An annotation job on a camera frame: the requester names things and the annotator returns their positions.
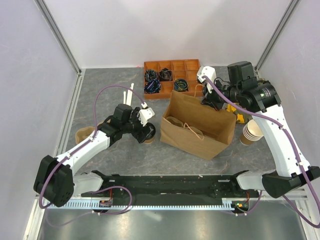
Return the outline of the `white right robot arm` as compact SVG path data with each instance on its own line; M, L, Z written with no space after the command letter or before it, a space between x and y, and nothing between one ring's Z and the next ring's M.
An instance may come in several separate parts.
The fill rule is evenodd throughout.
M211 66L202 66L197 79L204 84L202 103L220 110L224 103L251 115L272 153L275 169L270 172L243 171L229 184L235 197L247 190L266 191L279 198L320 177L320 168L310 165L300 151L285 119L281 99L269 81L258 80L249 61L228 65L229 81L217 77Z

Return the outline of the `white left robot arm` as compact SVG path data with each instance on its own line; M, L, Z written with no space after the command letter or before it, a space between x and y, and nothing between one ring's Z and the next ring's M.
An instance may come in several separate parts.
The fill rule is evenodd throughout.
M78 145L56 157L45 156L39 165L33 189L51 204L62 207L73 196L94 192L106 196L110 185L97 173L76 175L77 171L98 153L111 147L123 135L132 135L138 143L152 139L155 126L149 120L155 115L152 108L132 108L120 103L97 129Z

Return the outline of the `brown paper coffee cup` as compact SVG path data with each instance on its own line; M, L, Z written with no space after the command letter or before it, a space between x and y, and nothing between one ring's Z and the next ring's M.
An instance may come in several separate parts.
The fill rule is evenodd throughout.
M151 144L154 141L155 137L151 137L150 139L146 139L143 143L144 144Z

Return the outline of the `black plastic cup lid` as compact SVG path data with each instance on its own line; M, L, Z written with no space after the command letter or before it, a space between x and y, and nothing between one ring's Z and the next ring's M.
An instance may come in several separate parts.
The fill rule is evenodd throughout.
M148 122L147 124L146 124L146 138L145 138L145 141L147 142L147 141L151 141L152 139L153 139L153 137L155 136L155 134L156 134L156 128L155 128L155 126L152 124L152 123L150 123L150 122Z

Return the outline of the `brown paper bag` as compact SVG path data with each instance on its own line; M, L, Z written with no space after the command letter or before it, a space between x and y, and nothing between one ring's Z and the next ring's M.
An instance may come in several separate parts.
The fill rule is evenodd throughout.
M171 124L166 120L169 116L199 129L203 135ZM174 90L161 118L160 141L209 161L232 143L235 127L234 114L216 111L202 105L200 99Z

